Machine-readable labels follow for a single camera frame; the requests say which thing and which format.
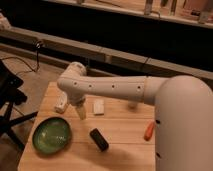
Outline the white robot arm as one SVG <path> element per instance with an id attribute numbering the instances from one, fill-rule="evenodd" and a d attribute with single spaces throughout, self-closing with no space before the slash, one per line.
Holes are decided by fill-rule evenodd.
<path id="1" fill-rule="evenodd" d="M 213 171 L 213 90 L 201 79 L 179 75 L 90 77 L 79 62 L 57 86 L 73 106 L 86 95 L 143 102 L 155 109 L 155 170 Z"/>

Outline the cream rubber pusher tip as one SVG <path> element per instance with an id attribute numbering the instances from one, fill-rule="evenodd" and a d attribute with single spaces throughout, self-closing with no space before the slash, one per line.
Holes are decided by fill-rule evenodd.
<path id="1" fill-rule="evenodd" d="M 81 120 L 84 120 L 86 118 L 86 109 L 83 105 L 76 106 L 75 110 Z"/>

